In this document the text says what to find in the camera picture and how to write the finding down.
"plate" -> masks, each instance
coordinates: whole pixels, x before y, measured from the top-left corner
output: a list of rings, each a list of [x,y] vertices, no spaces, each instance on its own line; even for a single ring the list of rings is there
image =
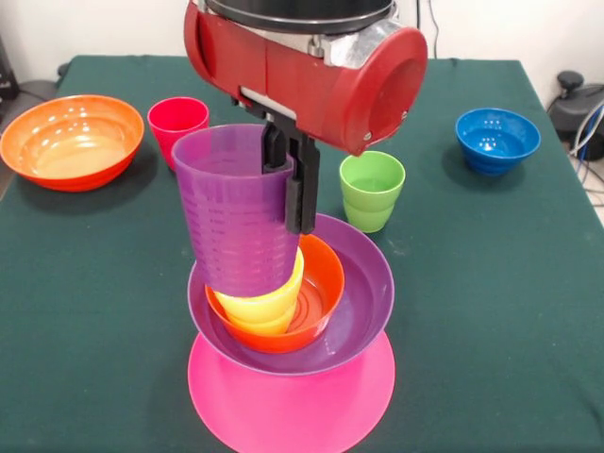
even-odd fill
[[[265,354],[238,343],[210,308],[205,282],[189,277],[189,308],[208,342],[227,359],[273,375],[311,375],[357,357],[386,327],[394,306],[394,280],[388,261],[363,233],[341,220],[318,214],[312,234],[338,254],[344,268],[344,294],[327,328],[312,344],[294,352]]]
[[[189,392],[206,427],[244,453],[331,453],[360,442],[381,419],[394,390],[394,355],[384,332],[336,370],[269,376],[226,360],[198,335]]]

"cup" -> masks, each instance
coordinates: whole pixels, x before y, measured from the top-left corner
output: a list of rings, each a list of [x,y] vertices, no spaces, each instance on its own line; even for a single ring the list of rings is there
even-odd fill
[[[173,157],[197,272],[214,291],[254,297],[292,276],[299,235],[285,227],[294,166],[262,173],[260,125],[195,131]]]
[[[304,276],[304,256],[298,247],[292,276],[283,286],[273,292],[256,297],[233,297],[216,291],[214,295],[225,309],[226,317],[233,324],[237,325],[238,321],[250,325],[270,323],[281,318],[291,308],[295,309],[302,285],[302,276]]]
[[[185,135],[208,127],[210,110],[206,104],[192,97],[170,97],[149,109],[147,121],[159,143],[161,154],[174,170],[174,144]]]
[[[379,151],[350,156],[340,165],[340,183],[348,223],[363,233],[380,231],[393,213],[405,182],[405,167]]]

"table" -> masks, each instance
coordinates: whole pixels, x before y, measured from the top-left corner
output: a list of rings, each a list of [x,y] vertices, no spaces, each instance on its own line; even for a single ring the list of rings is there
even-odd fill
[[[177,94],[250,122],[184,58],[77,57],[59,95],[142,114]],[[454,123],[513,109],[541,149],[502,178],[470,172]],[[415,108],[377,146],[408,177],[372,239],[396,281],[392,403],[358,452],[602,451],[604,234],[515,61],[431,61]],[[340,151],[322,150],[321,212],[343,217]],[[15,178],[0,204],[0,450],[226,451],[193,410],[193,263],[174,176],[149,131],[91,193]]]

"cup rim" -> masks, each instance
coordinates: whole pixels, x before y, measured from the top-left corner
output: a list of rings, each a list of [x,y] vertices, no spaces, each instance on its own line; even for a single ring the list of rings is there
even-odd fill
[[[186,129],[166,129],[164,127],[158,126],[157,123],[155,123],[154,121],[151,121],[151,114],[156,108],[158,108],[161,105],[166,104],[168,102],[174,102],[174,101],[178,101],[178,100],[194,101],[195,103],[201,105],[205,111],[204,112],[205,114],[204,114],[203,118],[201,119],[201,121],[196,123],[194,126],[188,127]],[[155,128],[156,130],[160,130],[161,132],[168,133],[168,134],[182,134],[182,133],[188,133],[188,132],[194,131],[194,130],[198,129],[200,126],[202,126],[203,124],[207,123],[209,120],[210,120],[210,108],[208,107],[208,105],[204,101],[197,99],[195,97],[190,97],[190,96],[166,97],[166,98],[161,99],[160,101],[156,102],[147,111],[147,122],[149,123],[149,125],[151,125],[151,127]]]
[[[358,187],[353,186],[348,180],[347,178],[344,176],[344,165],[350,160],[350,159],[356,159],[357,156],[348,156],[346,159],[344,159],[342,161],[342,163],[340,164],[340,180],[342,181],[343,184],[346,185],[346,187],[359,192],[359,193],[367,193],[367,194],[386,194],[386,193],[392,193],[395,192],[397,190],[399,190],[403,183],[405,182],[405,179],[407,178],[407,171],[405,170],[405,166],[403,165],[403,163],[398,160],[397,158],[395,158],[394,156],[388,154],[388,153],[384,153],[383,151],[374,151],[374,150],[368,150],[365,151],[364,153],[361,154],[361,156],[366,155],[367,153],[369,154],[373,154],[373,155],[378,155],[378,156],[382,156],[384,158],[389,159],[392,162],[395,162],[396,165],[401,169],[401,171],[403,172],[403,176],[401,177],[401,180],[391,189],[388,189],[387,191],[366,191],[363,189],[359,189]]]
[[[263,125],[258,125],[258,124],[253,124],[253,123],[235,123],[235,124],[229,124],[229,125],[218,125],[218,126],[206,127],[204,129],[194,130],[190,134],[183,135],[178,140],[176,140],[176,142],[172,146],[171,156],[172,156],[172,159],[174,160],[175,169],[186,168],[186,170],[188,172],[191,172],[192,174],[194,174],[196,176],[211,177],[211,178],[221,179],[223,181],[253,181],[253,180],[270,181],[273,179],[279,179],[280,177],[283,176],[283,173],[292,173],[294,171],[294,161],[293,161],[292,157],[289,155],[286,156],[286,160],[287,160],[286,164],[283,165],[281,168],[275,170],[273,173],[261,173],[258,175],[234,176],[234,175],[215,174],[215,173],[207,172],[205,170],[199,170],[199,169],[194,168],[191,165],[187,164],[177,154],[178,148],[180,146],[182,146],[183,143],[185,143],[187,140],[194,140],[197,135],[211,133],[211,132],[219,130],[219,129],[228,129],[228,128],[233,128],[233,127],[243,127],[243,126],[244,127],[254,127],[257,129],[264,128]]]

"large orange bowl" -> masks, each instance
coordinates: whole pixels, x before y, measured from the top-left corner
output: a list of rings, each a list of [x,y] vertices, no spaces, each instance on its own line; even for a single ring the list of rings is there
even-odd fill
[[[15,173],[45,188],[84,192],[120,175],[143,140],[143,118],[112,97],[61,97],[17,117],[0,140]]]
[[[213,290],[206,286],[211,309],[241,344],[266,353],[293,352],[312,343],[327,327],[344,293],[344,268],[331,247],[316,236],[300,236],[300,249],[304,255],[304,276],[294,318],[283,334],[261,335],[233,325]]]

